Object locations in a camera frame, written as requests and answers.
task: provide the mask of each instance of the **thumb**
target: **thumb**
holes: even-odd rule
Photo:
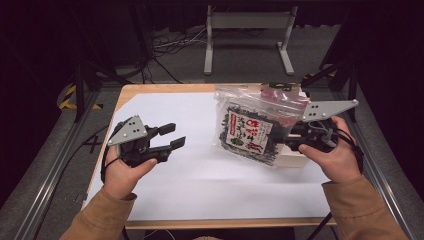
[[[301,152],[303,155],[316,162],[320,166],[324,163],[326,159],[325,153],[306,144],[301,144],[299,146],[299,152]]]
[[[135,177],[137,177],[138,179],[142,178],[144,175],[150,172],[156,166],[157,163],[158,161],[155,158],[152,158],[133,168],[132,170],[135,174]]]

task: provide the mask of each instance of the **silver metal plate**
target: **silver metal plate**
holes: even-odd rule
[[[132,117],[127,123],[109,140],[108,146],[126,143],[147,136],[146,128],[138,115]]]
[[[342,113],[358,106],[359,102],[354,99],[350,101],[321,101],[309,102],[303,113],[303,122],[325,120],[331,116]]]

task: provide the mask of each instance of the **finger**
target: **finger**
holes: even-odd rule
[[[116,153],[116,146],[110,146],[107,151],[106,162],[110,162],[118,157]]]
[[[326,153],[321,152],[320,150],[306,144],[301,144],[299,146],[299,151],[320,166],[322,166],[325,163],[325,160],[328,158]]]
[[[156,166],[157,163],[158,161],[155,158],[152,158],[133,168],[132,172],[134,173],[134,177],[136,177],[137,179],[142,178],[144,175],[150,172]]]
[[[348,135],[346,135],[346,133],[344,133],[342,131],[339,131],[339,134],[342,134],[343,136],[347,137],[348,139],[352,138],[353,142],[356,144],[355,139],[352,137],[352,134],[349,132],[349,128],[346,124],[346,121],[343,118],[338,117],[338,116],[332,116],[331,119],[333,120],[334,124],[336,124],[337,128],[345,131]]]
[[[336,124],[337,128],[350,134],[346,121],[343,118],[338,116],[332,116],[331,119],[333,120],[334,124]]]

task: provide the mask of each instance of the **brown sleeve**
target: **brown sleeve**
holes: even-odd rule
[[[60,239],[119,239],[136,198],[131,194],[128,200],[118,200],[102,188]]]
[[[408,239],[364,176],[323,188],[341,239]]]

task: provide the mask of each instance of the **human hand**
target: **human hand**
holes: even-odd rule
[[[350,134],[343,118],[333,116],[332,120],[337,128]],[[299,146],[299,151],[316,162],[324,174],[335,183],[348,182],[361,176],[352,146],[341,138],[338,139],[337,146],[329,153],[321,152],[305,144]]]
[[[116,146],[111,146],[106,156],[106,164],[116,159]],[[117,160],[106,169],[103,189],[117,199],[125,199],[135,188],[138,180],[146,175],[157,164],[156,159],[150,159],[135,168],[131,168],[122,160]]]

